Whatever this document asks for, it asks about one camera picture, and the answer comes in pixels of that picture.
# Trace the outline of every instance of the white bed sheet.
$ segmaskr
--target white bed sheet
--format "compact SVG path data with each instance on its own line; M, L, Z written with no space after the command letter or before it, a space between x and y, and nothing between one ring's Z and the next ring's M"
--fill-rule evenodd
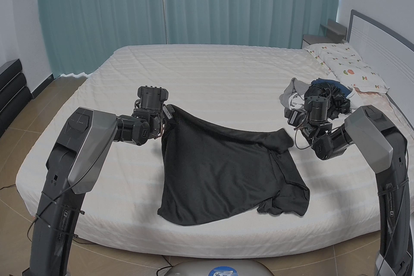
M284 127L293 136L279 95L292 77L310 82L327 74L305 50L232 45L123 47L53 118L21 165L18 191L34 215L45 181L45 162L66 119L79 106L129 115L139 86L162 86L169 91L168 103L204 120L250 131ZM364 94L363 98L397 124L412 151L412 131L401 114L403 123L398 121L387 97ZM335 120L334 127L342 122ZM298 144L306 145L300 134ZM317 159L311 149L293 147L291 154L310 189L305 216L272 216L252 209L225 220L184 227L157 215L163 191L160 140L141 147L114 143L94 189L85 196L82 209L86 213L80 215L75 233L101 245L136 252L248 258L311 251L379 230L374 173L355 146L328 161Z

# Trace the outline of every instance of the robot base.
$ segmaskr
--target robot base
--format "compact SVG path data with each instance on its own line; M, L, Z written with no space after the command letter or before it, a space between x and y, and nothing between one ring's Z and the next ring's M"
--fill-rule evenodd
M252 260L207 260L183 262L165 276L273 276L269 269Z

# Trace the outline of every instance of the gray cloth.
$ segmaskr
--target gray cloth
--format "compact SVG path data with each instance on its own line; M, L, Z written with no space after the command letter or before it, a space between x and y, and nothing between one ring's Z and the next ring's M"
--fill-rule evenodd
M311 86L310 84L306 84L302 81L297 80L295 77L293 77L292 80L290 81L289 86L285 89L283 94L280 95L279 97L280 103L285 108L289 108L289 97L296 92L300 96L303 96L305 92L308 91L308 88L310 86Z

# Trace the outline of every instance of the pillow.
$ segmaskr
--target pillow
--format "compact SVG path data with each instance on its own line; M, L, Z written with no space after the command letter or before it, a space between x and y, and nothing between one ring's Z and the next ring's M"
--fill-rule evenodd
M347 87L361 92L386 93L388 86L375 70L368 66L349 43L313 44L305 47L322 65L327 65L337 79Z

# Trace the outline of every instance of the pile of clothes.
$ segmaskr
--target pile of clothes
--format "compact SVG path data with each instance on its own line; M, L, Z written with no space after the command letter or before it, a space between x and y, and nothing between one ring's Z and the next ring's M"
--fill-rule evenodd
M354 88L348 88L340 82L328 78L318 78L310 84L292 78L289 86L279 97L280 103L289 109L303 109L307 96L323 96L330 98L328 114L330 119L339 114L348 114L364 103Z

